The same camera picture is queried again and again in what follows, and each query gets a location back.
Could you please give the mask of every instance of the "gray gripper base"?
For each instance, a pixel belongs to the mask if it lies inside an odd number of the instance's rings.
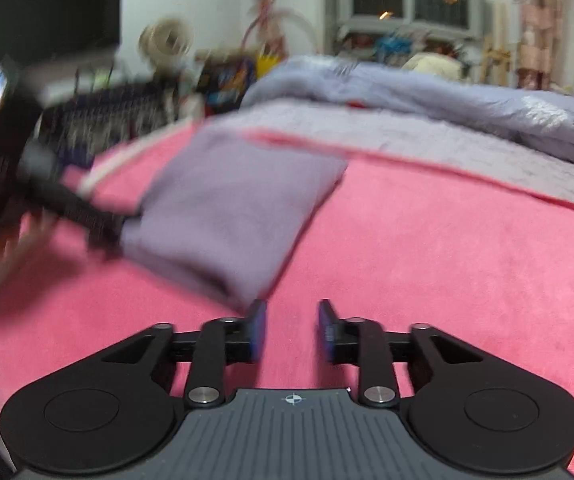
[[[19,480],[41,480],[23,471]],[[158,454],[103,480],[489,480],[422,450],[398,416],[346,390],[239,390],[189,413]],[[570,480],[560,469],[529,479]],[[513,480],[526,480],[526,477]]]

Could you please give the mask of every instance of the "curtain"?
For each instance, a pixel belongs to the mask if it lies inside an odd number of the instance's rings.
[[[547,90],[563,30],[563,0],[521,0],[518,87]]]
[[[265,46],[267,52],[286,57],[285,36],[281,30],[280,22],[271,16],[273,4],[276,0],[256,0],[257,39],[261,46]]]

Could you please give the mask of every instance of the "windowsill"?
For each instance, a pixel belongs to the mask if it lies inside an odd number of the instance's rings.
[[[471,30],[464,28],[448,27],[437,23],[412,22],[405,23],[401,18],[390,18],[379,20],[376,16],[352,16],[343,23],[351,32],[395,32],[402,27],[404,31],[424,31],[430,32],[431,38],[436,40],[456,41],[456,40],[481,40],[480,34],[475,34]]]

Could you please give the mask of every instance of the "crosshair logo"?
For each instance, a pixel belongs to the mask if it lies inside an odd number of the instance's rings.
[[[295,406],[296,404],[300,404],[303,400],[305,400],[305,398],[299,396],[299,394],[291,394],[285,397],[283,400],[288,404]]]

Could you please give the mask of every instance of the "fan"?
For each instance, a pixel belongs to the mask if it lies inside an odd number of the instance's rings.
[[[159,75],[177,72],[178,62],[191,44],[191,27],[177,18],[160,20],[146,27],[138,41],[141,54]]]

